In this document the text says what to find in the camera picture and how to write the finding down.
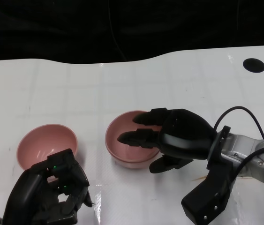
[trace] white table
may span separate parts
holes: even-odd
[[[245,70],[247,58],[264,62],[264,46],[173,52],[144,61],[71,65],[47,60],[0,61],[0,217],[23,172],[16,148],[31,129],[64,124],[76,133],[94,208],[82,206],[80,225],[191,225],[182,198],[207,174],[206,161],[150,174],[116,165],[104,135],[129,110],[186,108],[211,125],[229,107],[252,110],[264,129],[264,72]],[[220,124],[261,138],[242,111]],[[212,225],[264,225],[264,184],[238,179],[226,210]]]

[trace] robotic hand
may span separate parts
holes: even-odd
[[[49,183],[47,178],[51,176],[57,180]],[[2,224],[76,224],[81,205],[92,207],[88,186],[71,149],[48,156],[22,173],[8,199]],[[65,202],[58,200],[62,193],[68,195]]]
[[[244,107],[264,134],[254,115]],[[158,147],[164,155],[150,165],[151,173],[180,169],[193,159],[208,160],[206,179],[187,194],[181,204],[196,225],[207,225],[225,208],[237,176],[250,176],[264,183],[264,139],[255,140],[230,133],[224,126],[216,132],[223,116],[212,128],[203,118],[185,109],[152,109],[133,121],[162,126],[159,132],[138,129],[121,134],[118,141],[143,148]]]

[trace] wire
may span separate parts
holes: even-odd
[[[261,134],[262,138],[264,139],[264,132],[263,132],[263,130],[262,130],[262,128],[261,128],[261,126],[260,126],[258,120],[256,119],[256,117],[254,116],[254,114],[253,114],[250,110],[248,110],[247,108],[245,108],[245,107],[243,107],[243,106],[235,106],[235,107],[232,107],[232,108],[228,109],[227,111],[225,111],[225,112],[220,116],[220,118],[217,120],[217,122],[215,123],[214,130],[215,130],[215,131],[217,130],[217,127],[218,127],[219,123],[222,121],[222,119],[223,119],[223,118],[224,118],[229,112],[231,112],[231,111],[233,111],[233,110],[236,110],[236,109],[242,109],[242,110],[246,111],[246,112],[247,112],[247,113],[253,118],[253,120],[255,121],[255,123],[256,123],[256,125],[257,125],[259,131],[260,131],[260,134]]]
[[[128,60],[127,60],[126,56],[123,54],[121,48],[119,47],[119,45],[118,45],[118,43],[117,43],[117,41],[116,41],[116,38],[115,38],[114,32],[113,32],[113,26],[112,26],[112,20],[111,20],[111,10],[110,10],[110,0],[108,0],[108,13],[109,13],[109,23],[110,23],[110,29],[111,29],[112,39],[113,39],[113,41],[114,41],[114,43],[115,43],[115,45],[116,45],[117,50],[119,51],[119,53],[120,53],[120,55],[121,55],[121,57],[122,57],[122,59],[123,59],[125,62],[127,62]]]
[[[240,173],[240,171],[244,168],[244,166],[252,160],[253,157],[259,156],[264,154],[264,148],[261,148],[257,151],[254,151],[252,154],[248,155],[241,163],[240,165],[237,167],[234,176],[232,177],[232,180],[235,180],[237,175]]]

